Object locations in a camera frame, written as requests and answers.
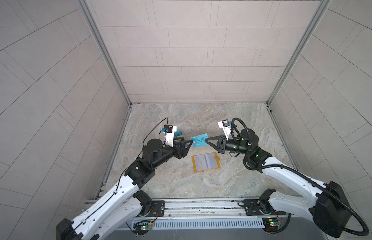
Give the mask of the yellow leather card holder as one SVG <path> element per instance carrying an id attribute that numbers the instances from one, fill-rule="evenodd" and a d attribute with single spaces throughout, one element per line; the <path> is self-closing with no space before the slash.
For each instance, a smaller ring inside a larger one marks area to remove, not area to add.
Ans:
<path id="1" fill-rule="evenodd" d="M 208 153 L 192 156 L 194 172 L 204 172 L 209 170 L 220 169 L 220 158 L 217 153 Z"/>

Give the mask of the teal VIP credit card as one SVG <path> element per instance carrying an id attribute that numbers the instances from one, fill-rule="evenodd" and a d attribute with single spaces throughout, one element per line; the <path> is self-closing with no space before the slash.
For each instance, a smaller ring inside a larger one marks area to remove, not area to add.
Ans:
<path id="1" fill-rule="evenodd" d="M 206 143 L 206 139 L 208 138 L 208 134 L 202 134 L 198 136 L 191 137 L 193 141 L 193 147 L 194 148 L 199 148 L 199 147 L 204 147 L 207 146 L 208 144 Z"/>

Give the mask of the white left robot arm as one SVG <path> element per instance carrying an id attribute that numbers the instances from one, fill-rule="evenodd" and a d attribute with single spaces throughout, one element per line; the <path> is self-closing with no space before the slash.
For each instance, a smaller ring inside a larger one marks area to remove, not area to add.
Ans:
<path id="1" fill-rule="evenodd" d="M 117 184 L 102 198 L 73 220 L 63 219 L 56 226 L 58 240 L 104 240 L 124 222 L 150 211 L 152 199 L 142 187 L 155 175 L 155 169 L 171 158 L 187 156 L 191 140 L 165 146 L 151 139 L 142 148 L 142 156 L 122 172 Z"/>

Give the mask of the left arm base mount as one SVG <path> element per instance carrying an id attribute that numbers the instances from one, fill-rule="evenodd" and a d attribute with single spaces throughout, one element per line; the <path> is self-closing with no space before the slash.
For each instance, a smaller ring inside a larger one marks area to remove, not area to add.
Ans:
<path id="1" fill-rule="evenodd" d="M 150 207 L 143 208 L 142 212 L 136 216 L 137 218 L 156 218 L 163 217 L 165 209 L 165 201 L 152 201 Z"/>

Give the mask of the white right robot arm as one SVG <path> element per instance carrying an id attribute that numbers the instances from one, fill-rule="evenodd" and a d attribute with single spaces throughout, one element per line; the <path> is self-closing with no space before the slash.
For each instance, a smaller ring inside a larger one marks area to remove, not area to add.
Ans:
<path id="1" fill-rule="evenodd" d="M 267 190 L 264 200 L 268 207 L 311 220 L 334 238 L 347 231 L 346 225 L 354 210 L 342 187 L 333 181 L 326 184 L 315 180 L 283 164 L 259 147 L 259 137 L 253 130 L 242 130 L 232 139 L 222 135 L 207 138 L 205 142 L 221 154 L 227 151 L 243 154 L 246 169 L 275 178 L 300 194 L 294 197 Z"/>

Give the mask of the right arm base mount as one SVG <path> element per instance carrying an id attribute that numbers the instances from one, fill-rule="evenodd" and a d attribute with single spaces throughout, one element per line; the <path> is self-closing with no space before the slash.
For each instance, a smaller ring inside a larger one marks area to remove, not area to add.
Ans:
<path id="1" fill-rule="evenodd" d="M 242 200 L 238 202 L 238 205 L 245 209 L 247 216 L 286 215 L 286 212 L 275 211 L 268 201 L 261 201 L 259 199 Z"/>

